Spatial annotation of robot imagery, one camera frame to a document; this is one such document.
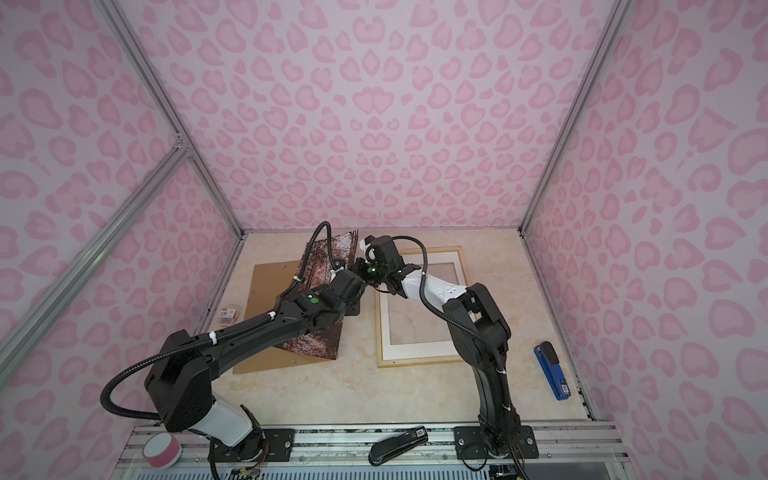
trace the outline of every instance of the picture frame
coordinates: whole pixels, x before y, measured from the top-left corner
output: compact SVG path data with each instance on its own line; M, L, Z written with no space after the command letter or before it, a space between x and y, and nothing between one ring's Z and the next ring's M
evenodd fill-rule
M421 250L401 250L400 254L406 263L422 264ZM427 260L430 275L458 285L472 285L461 247L428 248ZM463 361L445 321L420 303L377 291L375 309L378 367Z

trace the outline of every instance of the metal base plate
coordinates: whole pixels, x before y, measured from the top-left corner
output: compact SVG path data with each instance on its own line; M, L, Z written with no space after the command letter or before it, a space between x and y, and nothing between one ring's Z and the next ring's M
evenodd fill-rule
M266 454L266 462L288 462L291 450L293 450L293 429L264 429L266 443L269 449ZM216 463L238 462L237 453L231 447L215 441L214 461Z
M482 428L455 427L453 429L453 439L457 458L462 460L484 460L488 457L484 447L485 440L482 436ZM536 438L534 438L533 429L530 426L523 425L520 427L520 432L515 438L515 442L520 447L525 458L538 458Z
M266 442L270 444L266 461L288 462L291 450L293 450L293 436L295 434L296 430L294 429L264 429Z

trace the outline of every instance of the metal extrusion bar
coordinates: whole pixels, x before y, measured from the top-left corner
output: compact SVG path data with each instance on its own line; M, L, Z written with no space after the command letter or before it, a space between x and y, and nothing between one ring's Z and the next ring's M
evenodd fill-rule
M181 162L189 157L188 152L184 142L175 146L155 171L123 203L107 225L72 260L64 275L51 285L37 306L21 319L20 327L0 349L0 386L5 384L43 339L61 311L80 293L91 275L130 230L134 221L173 177Z
M163 88L160 81L160 77L152 67L152 64L147 59L147 55L144 49L141 47L141 43L138 41L136 34L134 33L131 23L125 17L125 13L118 4L117 0L93 0L101 14L104 16L104 20L110 26L114 33L115 39L118 41L123 49L123 52L128 57L131 64L134 66L134 70L141 78L144 86L147 88L149 95L154 99L155 104L163 114L165 121L170 125L171 129L176 132L177 138L181 141L187 142L192 148L192 160L195 170L203 180L208 193L214 199L214 203L217 205L219 211L227 220L230 228L234 231L238 238L243 236L243 228L237 217L232 210L227 198L222 193L218 184L211 176L208 167L203 161L203 156L200 154L197 146L195 146L190 133L184 126L181 116L176 111L173 102L170 100L170 96Z
M203 310L203 314L200 316L200 322L194 330L195 335L210 328L210 323L213 321L214 315L216 315L217 306L221 301L221 297L224 295L224 290L227 289L227 283L229 283L232 272L235 270L235 265L237 265L237 259L240 258L240 252L243 251L246 238L247 237L243 237L242 239L237 240L234 244L232 253L230 253L227 258L227 265L224 266L224 269L219 276L219 280L216 281L216 285L214 286L210 298L208 299L208 303Z
M538 463L528 470L528 477L536 480L545 478L566 478L567 480L636 480L624 467L626 462L601 462L577 464ZM217 469L222 480L512 480L491 466L477 472L464 465L371 465L325 467L322 465L283 466L276 463L262 465L258 472L242 474L231 468ZM111 480L213 480L210 472L195 467L170 467L166 470L137 467L117 468Z
M528 243L528 238L524 235L521 235L520 241L523 244L525 255L528 257L528 261L531 263L531 270L533 270L534 276L536 277L536 283L538 283L541 296L544 298L544 304L547 306L550 319L554 324L554 331L557 332L558 338L560 339L560 344L565 348L565 352L568 355L568 360L571 364L571 370L573 371L574 377L576 377L579 393L581 394L581 398L584 399L584 403L587 406L587 412L592 418L599 418L597 415L598 410L594 404L592 395L589 393L589 389L584 383L584 374L581 373L581 367L576 360L576 355L574 354L571 341L568 339L568 335L565 334L565 325L562 324L558 317L557 310L554 307L554 299L552 297L552 293L549 291L549 287L544 281L544 275L540 266L538 265L538 262L536 261L533 250L531 250L531 245Z
M629 462L613 422L566 420L524 424L533 428L540 452L539 458L527 462ZM368 452L373 443L414 425L272 425L272 428L278 426L296 429L290 461L285 465L353 466L368 465ZM477 423L432 423L424 426L429 434L429 442L394 458L387 465L461 465L461 461L456 458L451 428L477 426ZM117 468L147 466L141 450L152 435L164 431L163 427L136 427L121 454ZM176 435L183 450L175 467L207 468L203 460L208 454L208 441L193 433ZM494 460L492 463L510 462ZM229 468L240 464L220 466Z
M608 21L605 24L603 33L598 40L598 46L594 50L594 54L589 61L587 70L584 73L584 78L579 84L578 90L574 97L574 101L571 104L571 108L565 116L565 122L563 127L558 133L558 137L554 141L554 148L547 159L546 168L544 173L536 185L534 195L531 200L531 204L525 211L523 220L521 222L520 231L525 235L528 231L533 216L538 209L538 205L541 203L541 199L544 196L544 192L549 186L550 179L554 168L560 163L563 154L566 151L568 142L571 140L573 133L576 131L578 121L581 118L583 112L587 109L589 103L589 97L594 89L597 87L600 80L601 73L605 69L608 59L616 48L616 44L619 41L621 32L624 30L624 26L627 24L627 20L630 18L630 13L634 7L635 0L616 0L611 13L608 15Z

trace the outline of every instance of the wooden picture frame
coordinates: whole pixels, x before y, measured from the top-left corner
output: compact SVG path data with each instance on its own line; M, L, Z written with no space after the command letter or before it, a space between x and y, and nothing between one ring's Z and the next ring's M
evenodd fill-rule
M422 263L421 250L401 250L406 263ZM453 263L457 284L472 285L469 276L464 250L461 247L433 247L427 249L429 265L440 263ZM378 367L423 365L433 363L461 362L462 358L456 352L453 342L448 335L446 340L430 341L427 343L400 343L393 345L389 331L389 302L392 301L412 303L413 309L423 312L425 318L432 314L419 303L406 300L401 297L396 299L388 294L376 292L376 359Z

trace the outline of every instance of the table surface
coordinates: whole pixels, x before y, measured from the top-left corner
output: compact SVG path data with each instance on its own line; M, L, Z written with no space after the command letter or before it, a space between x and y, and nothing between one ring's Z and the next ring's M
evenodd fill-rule
M369 234L412 235L427 247L463 247L472 281L488 287L512 331L507 372L518 414L523 420L587 418L578 395L554 397L533 353L534 346L550 341L568 385L575 386L516 230L388 229L359 235ZM244 308L253 265L298 260L309 238L309 233L249 235L220 305ZM344 320L337 360L240 375L230 370L214 381L214 390L248 407L264 425L476 422L478 390L468 365L377 367L374 293L366 289L360 315Z

